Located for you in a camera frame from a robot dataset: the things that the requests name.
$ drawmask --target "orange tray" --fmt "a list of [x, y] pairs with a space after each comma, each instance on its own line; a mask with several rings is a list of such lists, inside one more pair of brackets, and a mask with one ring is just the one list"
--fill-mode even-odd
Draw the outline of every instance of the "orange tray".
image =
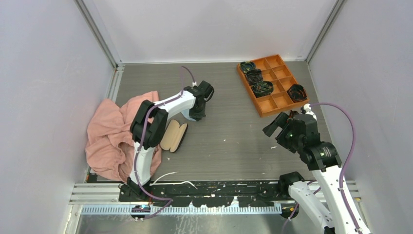
[[252, 86], [248, 84], [240, 64], [237, 65], [237, 72], [240, 76], [252, 102], [261, 117], [267, 117], [282, 111], [300, 108], [307, 104], [309, 99], [302, 102], [293, 102], [287, 90], [293, 85], [298, 84], [296, 78], [285, 65], [280, 55], [272, 55], [264, 58], [252, 60], [257, 69], [261, 69], [263, 79], [270, 81], [274, 85], [274, 91], [264, 97], [255, 97]]

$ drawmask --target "pink cloth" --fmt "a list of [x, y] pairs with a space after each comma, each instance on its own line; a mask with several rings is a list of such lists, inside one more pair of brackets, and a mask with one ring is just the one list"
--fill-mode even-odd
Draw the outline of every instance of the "pink cloth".
[[[157, 91], [131, 98], [119, 108], [105, 99], [97, 108], [88, 126], [86, 160], [100, 176], [126, 182], [132, 171], [134, 146], [129, 128], [144, 100], [158, 101]], [[150, 175], [161, 163], [161, 149], [156, 147], [150, 165]]]

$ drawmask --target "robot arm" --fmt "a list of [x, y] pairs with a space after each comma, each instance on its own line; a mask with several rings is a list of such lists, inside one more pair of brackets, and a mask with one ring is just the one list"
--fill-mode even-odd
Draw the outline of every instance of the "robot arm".
[[[141, 104], [131, 124], [131, 133], [135, 147], [134, 157], [139, 157], [136, 170], [138, 172], [139, 182], [142, 185], [146, 184], [150, 179], [150, 164], [152, 162], [153, 152], [164, 136], [167, 121], [180, 112], [189, 120], [200, 121], [205, 116], [206, 102], [212, 98], [213, 93], [213, 87], [206, 81], [202, 81], [199, 86], [186, 87], [182, 94], [178, 93], [155, 103], [145, 100]], [[177, 98], [178, 96], [180, 97], [177, 100], [167, 103], [168, 100]], [[155, 108], [150, 114], [153, 121], [147, 124], [143, 147], [138, 153], [145, 116], [151, 107], [161, 103], [165, 104]], [[133, 170], [129, 177], [132, 182], [137, 184], [137, 178]]]
[[353, 234], [362, 232], [370, 234], [370, 230], [362, 221], [352, 201], [345, 182], [342, 189], [358, 221], [359, 230], [356, 229], [341, 196], [338, 184], [341, 159], [336, 148], [333, 144], [320, 140], [317, 120], [311, 108], [304, 106], [301, 111], [302, 114], [297, 112], [292, 112], [291, 115], [280, 113], [263, 131], [270, 137], [278, 127], [282, 128], [276, 137], [277, 143], [292, 153], [299, 153], [301, 161], [307, 165], [318, 181], [330, 211], [310, 192], [298, 172], [280, 176], [281, 192], [289, 195], [300, 204], [313, 223], [320, 228], [321, 233]]

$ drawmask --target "black object in tray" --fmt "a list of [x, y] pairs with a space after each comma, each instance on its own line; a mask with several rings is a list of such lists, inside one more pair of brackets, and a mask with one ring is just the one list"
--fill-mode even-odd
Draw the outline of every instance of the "black object in tray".
[[260, 81], [252, 86], [252, 92], [256, 98], [270, 95], [274, 91], [274, 85], [269, 81]]
[[301, 102], [307, 100], [307, 92], [304, 87], [299, 84], [293, 84], [287, 91], [293, 102]]
[[245, 76], [249, 85], [254, 85], [260, 81], [263, 81], [263, 75], [261, 74], [260, 69], [248, 71]]
[[257, 66], [253, 62], [247, 61], [247, 62], [241, 62], [240, 63], [240, 68], [241, 68], [241, 71], [244, 74], [246, 74], [247, 72], [256, 69]]

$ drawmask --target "purple cable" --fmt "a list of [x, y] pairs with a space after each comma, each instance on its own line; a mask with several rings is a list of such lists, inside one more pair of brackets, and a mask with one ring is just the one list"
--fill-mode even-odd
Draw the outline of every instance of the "purple cable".
[[341, 188], [340, 192], [341, 192], [341, 196], [343, 197], [344, 205], [346, 206], [346, 208], [347, 208], [347, 210], [348, 210], [348, 212], [349, 212], [349, 214], [350, 214], [350, 217], [351, 217], [351, 219], [352, 219], [352, 221], [353, 221], [353, 223], [354, 223], [354, 226], [356, 227], [358, 234], [363, 234], [363, 232], [360, 231], [360, 226], [358, 225], [357, 219], [356, 219], [356, 217], [354, 216], [354, 213], [353, 213], [353, 211], [351, 210], [350, 204], [349, 204], [348, 201], [347, 201], [346, 193], [345, 193], [344, 190], [342, 189], [342, 188], [343, 188], [344, 173], [345, 173], [345, 171], [346, 171], [346, 169], [347, 169], [347, 166], [348, 166], [348, 163], [349, 163], [351, 157], [353, 156], [354, 146], [355, 146], [355, 144], [356, 144], [356, 130], [354, 129], [354, 123], [353, 123], [353, 120], [351, 119], [350, 115], [349, 115], [343, 108], [341, 108], [341, 107], [338, 106], [338, 105], [335, 105], [335, 104], [332, 104], [332, 103], [328, 103], [328, 102], [320, 102], [320, 103], [311, 104], [310, 106], [313, 107], [313, 106], [320, 106], [320, 105], [326, 105], [326, 106], [336, 107], [337, 109], [341, 110], [341, 112], [343, 112], [343, 114], [347, 117], [347, 119], [348, 119], [349, 122], [350, 122], [351, 131], [353, 132], [353, 140], [352, 140], [352, 142], [351, 142], [351, 148], [350, 148], [349, 154], [348, 154], [348, 156], [347, 156], [347, 158], [346, 158], [346, 161], [344, 162], [343, 167], [342, 167], [342, 169], [341, 169], [340, 176], [339, 176], [339, 178], [338, 178], [338, 184], [339, 184], [339, 186], [340, 186], [340, 188]]
[[[316, 180], [311, 180], [310, 182], [307, 183], [307, 185], [309, 185], [309, 184], [311, 184], [311, 183], [314, 183], [314, 182], [316, 182]], [[315, 190], [315, 191], [314, 191], [314, 194], [320, 192], [320, 190], [321, 190], [321, 187], [318, 188], [317, 190]], [[294, 207], [294, 210], [291, 212], [290, 216], [288, 217], [288, 219], [287, 219], [287, 220], [284, 222], [284, 224], [282, 225], [281, 234], [284, 233], [284, 230], [285, 230], [285, 227], [286, 227], [287, 224], [288, 224], [288, 221], [291, 220], [291, 218], [293, 217], [293, 215], [295, 214], [295, 212], [296, 212], [296, 210], [297, 210], [297, 208], [298, 208], [299, 206], [300, 206], [300, 205], [297, 203], [296, 206]]]
[[187, 68], [187, 67], [185, 67], [185, 66], [181, 66], [182, 68], [184, 68], [185, 70], [187, 70], [188, 72], [189, 72], [189, 74], [191, 75], [191, 78], [192, 78], [192, 82], [196, 82], [195, 81], [195, 78], [193, 77], [193, 74], [192, 74], [192, 72]]
[[[190, 71], [188, 68], [184, 67], [184, 66], [181, 66], [181, 67], [182, 67], [182, 68], [185, 68], [185, 69], [191, 74], [192, 79], [193, 79], [193, 75], [192, 75], [191, 71]], [[148, 110], [148, 112], [146, 113], [146, 116], [145, 116], [145, 120], [144, 120], [144, 124], [143, 124], [143, 130], [142, 130], [142, 136], [141, 136], [141, 143], [140, 143], [140, 145], [139, 145], [139, 147], [138, 147], [138, 150], [137, 150], [137, 152], [136, 152], [136, 154], [135, 154], [135, 159], [134, 159], [134, 161], [133, 161], [133, 170], [134, 170], [134, 173], [135, 173], [136, 180], [138, 181], [138, 186], [139, 186], [139, 188], [140, 188], [146, 195], [148, 195], [148, 196], [150, 196], [150, 197], [152, 197], [152, 198], [154, 198], [154, 199], [160, 200], [160, 201], [168, 201], [168, 202], [165, 204], [165, 206], [163, 206], [163, 207], [162, 207], [161, 209], [159, 209], [157, 212], [155, 212], [155, 213], [153, 213], [153, 214], [151, 214], [151, 215], [149, 215], [149, 216], [147, 216], [147, 217], [145, 217], [145, 218], [143, 218], [143, 219], [149, 219], [149, 218], [152, 218], [152, 217], [156, 216], [158, 213], [160, 213], [161, 211], [163, 211], [167, 206], [169, 206], [169, 205], [171, 204], [171, 202], [173, 201], [172, 198], [158, 197], [158, 196], [154, 196], [154, 195], [148, 193], [148, 191], [146, 191], [146, 190], [143, 188], [141, 182], [139, 181], [139, 176], [138, 176], [138, 172], [137, 172], [136, 165], [137, 165], [137, 162], [138, 162], [139, 153], [140, 153], [140, 151], [141, 151], [141, 149], [142, 149], [143, 142], [144, 142], [144, 140], [145, 140], [146, 128], [147, 128], [147, 126], [148, 126], [148, 120], [149, 120], [149, 116], [150, 116], [151, 112], [152, 112], [155, 108], [157, 108], [157, 107], [159, 107], [159, 106], [162, 106], [162, 105], [171, 103], [171, 102], [173, 102], [173, 101], [178, 100], [178, 99], [181, 98], [182, 94], [184, 93], [184, 77], [183, 77], [182, 73], [181, 73], [181, 84], [182, 84], [182, 89], [181, 89], [181, 93], [180, 93], [181, 95], [180, 95], [180, 96], [176, 96], [176, 97], [174, 97], [174, 98], [172, 98], [172, 99], [170, 99], [170, 100], [167, 100], [167, 101], [165, 101], [165, 102], [162, 102], [162, 103], [159, 103], [159, 104], [156, 104], [156, 105], [152, 106], [152, 107]]]

